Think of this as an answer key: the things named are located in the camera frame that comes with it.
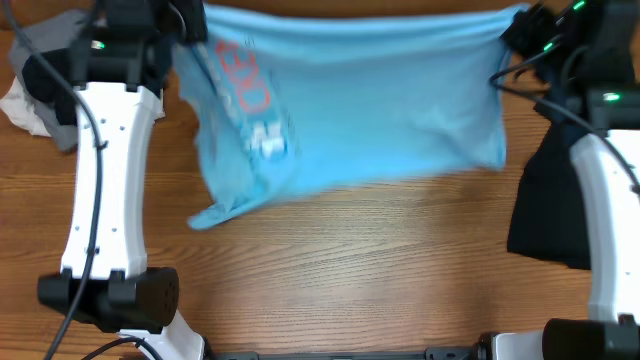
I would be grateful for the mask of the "light blue t-shirt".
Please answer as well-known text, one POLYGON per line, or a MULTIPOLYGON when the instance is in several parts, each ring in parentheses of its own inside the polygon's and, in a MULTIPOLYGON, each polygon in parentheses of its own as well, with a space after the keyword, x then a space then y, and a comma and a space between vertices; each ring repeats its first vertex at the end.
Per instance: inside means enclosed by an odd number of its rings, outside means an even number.
POLYGON ((207 6, 206 42, 174 53, 214 200, 191 228, 336 187, 502 168, 489 79, 510 60, 501 35, 517 12, 313 19, 207 6))

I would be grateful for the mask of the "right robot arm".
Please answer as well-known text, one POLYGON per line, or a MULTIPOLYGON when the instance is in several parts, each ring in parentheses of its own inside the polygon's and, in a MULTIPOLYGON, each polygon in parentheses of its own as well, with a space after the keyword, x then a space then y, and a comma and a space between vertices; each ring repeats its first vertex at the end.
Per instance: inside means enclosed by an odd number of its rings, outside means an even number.
POLYGON ((626 359, 639 356, 639 82, 631 43, 635 1, 544 4, 516 13, 503 43, 532 71, 522 91, 549 129, 519 183, 507 248, 587 270, 588 316, 539 331, 485 333, 455 359, 626 359))

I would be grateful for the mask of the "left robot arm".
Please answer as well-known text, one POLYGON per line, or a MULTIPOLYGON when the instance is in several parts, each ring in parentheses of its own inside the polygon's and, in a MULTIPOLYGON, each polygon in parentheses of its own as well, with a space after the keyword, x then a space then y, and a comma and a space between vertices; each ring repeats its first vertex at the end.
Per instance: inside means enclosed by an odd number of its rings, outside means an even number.
POLYGON ((147 152, 163 110, 175 43, 206 39, 195 0, 100 1, 71 44, 67 88, 77 105, 72 223, 39 302, 150 359, 208 359, 208 341, 178 310, 180 284, 151 267, 142 230, 147 152))

